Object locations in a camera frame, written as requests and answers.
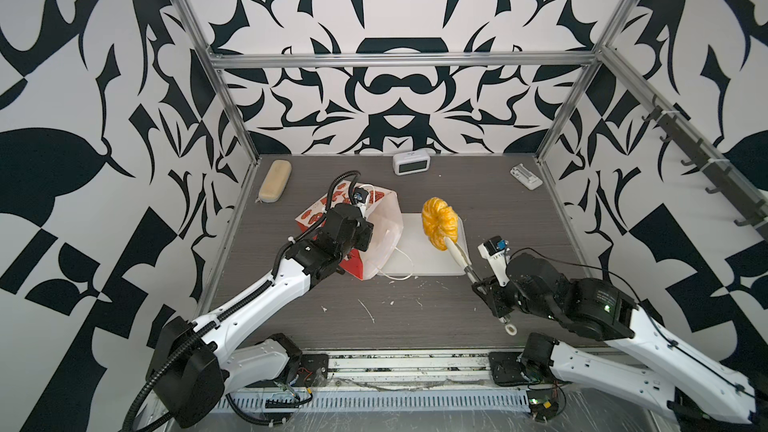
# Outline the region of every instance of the wall hook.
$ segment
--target wall hook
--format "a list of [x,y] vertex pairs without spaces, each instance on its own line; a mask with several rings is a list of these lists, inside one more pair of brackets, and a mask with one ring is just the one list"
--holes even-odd
[[744,220],[734,220],[734,224],[738,227],[745,227],[745,226],[751,226],[753,223],[754,217],[752,218],[745,218]]
[[650,122],[653,116],[657,114],[661,115],[661,106],[656,105],[656,96],[654,96],[653,104],[654,104],[654,109],[647,116],[643,117],[643,122]]

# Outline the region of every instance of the table surface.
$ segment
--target table surface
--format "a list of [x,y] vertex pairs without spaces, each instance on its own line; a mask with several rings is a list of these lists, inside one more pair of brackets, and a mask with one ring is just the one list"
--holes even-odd
[[[255,202],[279,158],[293,165],[282,197],[271,204]],[[493,272],[477,245],[494,235],[513,249],[533,247],[577,262],[547,189],[530,191],[509,174],[519,163],[538,173],[533,158],[523,155],[435,156],[429,170],[409,176],[396,176],[388,156],[264,156],[212,305],[225,303],[269,271],[277,249],[299,231],[294,218],[326,193],[334,177],[353,168],[362,173],[361,182],[396,191],[404,213],[420,212],[430,197],[445,199],[464,222],[470,260],[481,278]],[[569,278],[584,276],[580,267],[554,265]],[[506,348],[524,346],[534,331],[572,345],[600,345],[522,312],[514,312],[512,322],[515,336],[472,292],[465,275],[360,281],[334,274],[275,313],[243,346],[283,332],[305,350]]]

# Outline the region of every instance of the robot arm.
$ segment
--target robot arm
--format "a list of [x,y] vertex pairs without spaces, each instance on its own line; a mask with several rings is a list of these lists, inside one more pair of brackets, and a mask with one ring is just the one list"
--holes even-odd
[[373,225],[365,220],[367,192],[354,188],[357,171],[332,183],[326,203],[345,177],[354,176],[351,204],[336,204],[278,252],[277,267],[217,309],[192,322],[176,318],[160,332],[147,372],[147,384],[131,405],[123,431],[131,430],[139,407],[154,389],[169,418],[190,427],[213,409],[222,395],[260,380],[287,384],[298,369],[300,350],[282,334],[261,344],[237,347],[275,312],[301,297],[339,268],[350,251],[365,251]]
[[[500,240],[494,237],[487,243]],[[531,334],[520,356],[527,377],[588,384],[668,418],[756,422],[760,401],[746,376],[667,331],[611,283],[598,278],[569,281],[548,261],[530,254],[509,260],[505,286],[497,276],[472,286],[495,317],[508,320],[518,308],[559,322],[581,337],[605,341],[650,368],[616,364],[545,335]]]

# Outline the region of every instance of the white clock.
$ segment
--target white clock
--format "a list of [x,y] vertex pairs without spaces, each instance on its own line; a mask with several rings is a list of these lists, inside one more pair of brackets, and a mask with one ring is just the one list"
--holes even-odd
[[392,157],[392,168],[398,176],[424,172],[429,168],[429,154],[424,149],[395,154]]

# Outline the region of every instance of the aluminum frame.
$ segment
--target aluminum frame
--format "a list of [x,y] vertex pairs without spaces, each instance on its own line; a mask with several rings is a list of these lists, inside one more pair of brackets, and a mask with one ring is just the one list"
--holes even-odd
[[[629,14],[632,12],[632,9],[636,7],[638,2],[640,2],[640,0],[619,0],[603,33],[600,34],[600,38],[592,48],[592,53],[596,57],[601,48],[606,44],[613,43],[616,36],[624,28],[624,24],[627,22],[627,17],[629,17]],[[563,105],[555,116],[552,126],[547,130],[547,134],[544,136],[542,144],[536,151],[536,157],[544,160],[547,157],[547,154],[552,150],[552,147],[554,147],[554,144],[557,143],[563,128],[565,128],[565,124],[571,119],[571,116],[576,110],[578,101],[584,95],[587,88],[589,88],[594,75],[598,72],[598,68],[599,66],[589,66],[581,71],[581,75],[576,79],[574,86],[571,87],[568,97],[565,98],[565,102],[563,102]]]
[[235,105],[235,102],[232,100],[232,96],[229,93],[226,83],[221,78],[220,72],[218,72],[210,62],[208,44],[202,30],[200,30],[200,25],[192,11],[192,6],[188,0],[170,0],[170,2],[179,13],[181,25],[184,27],[184,31],[187,32],[187,35],[190,38],[190,42],[197,53],[197,58],[203,66],[203,71],[205,72],[208,81],[224,105],[224,113],[226,114],[226,118],[230,120],[232,127],[235,129],[237,139],[246,150],[246,154],[251,163],[256,164],[256,161],[259,159],[259,153],[254,146],[254,142],[250,139],[250,134],[245,127],[243,116],[240,114],[240,109],[237,108],[237,105]]
[[206,314],[211,309],[210,305],[214,301],[216,289],[219,285],[219,279],[221,279],[221,276],[224,274],[224,266],[226,260],[230,256],[232,242],[234,242],[237,229],[240,227],[240,220],[243,218],[243,212],[248,206],[248,197],[250,197],[250,193],[253,190],[256,170],[258,170],[259,164],[261,164],[261,159],[259,159],[257,163],[251,164],[251,166],[248,167],[248,172],[245,174],[243,186],[240,188],[240,195],[237,197],[232,216],[224,230],[224,238],[221,241],[221,245],[219,245],[219,250],[216,252],[216,262],[210,271],[210,276],[208,277],[205,286],[203,286],[203,294],[200,296],[200,300],[197,301],[197,309],[194,313],[195,317]]
[[662,110],[674,110],[661,94],[643,76],[627,62],[620,53],[610,46],[598,50],[598,60],[612,72],[639,103],[650,112],[656,106]]
[[216,69],[285,67],[507,66],[583,65],[594,60],[590,51],[445,52],[445,53],[327,53],[327,54],[211,54]]
[[[536,165],[538,165],[538,170],[541,173],[540,177],[544,182],[544,187],[549,191],[549,196],[554,203],[554,209],[558,212],[560,222],[563,223],[563,228],[565,228],[565,235],[568,236],[568,240],[571,242],[571,246],[574,249],[578,263],[588,264],[587,256],[584,255],[583,252],[584,248],[581,247],[581,242],[579,241],[578,236],[576,235],[576,231],[573,228],[571,217],[568,215],[568,212],[565,211],[565,206],[563,205],[564,202],[560,199],[560,195],[558,194],[557,190],[557,183],[555,182],[554,177],[552,177],[552,172],[549,170],[549,166],[546,162],[543,162],[539,159],[536,159]],[[597,275],[593,268],[582,266],[582,269],[584,270],[585,277],[603,278],[602,274]]]
[[542,140],[542,143],[539,144],[538,150],[536,151],[536,158],[539,158],[542,161],[547,158],[547,154],[550,153],[554,144],[558,142],[558,139],[565,128],[565,124],[571,120],[571,116],[576,110],[578,101],[581,100],[581,97],[587,92],[587,88],[589,88],[589,85],[592,83],[592,79],[594,79],[598,70],[600,70],[600,62],[597,60],[593,60],[588,66],[582,67],[581,73],[572,85],[571,90],[568,92],[568,96],[565,97],[565,101],[563,101],[560,109],[558,109],[555,114],[552,125],[547,129],[547,133],[544,134],[544,139]]

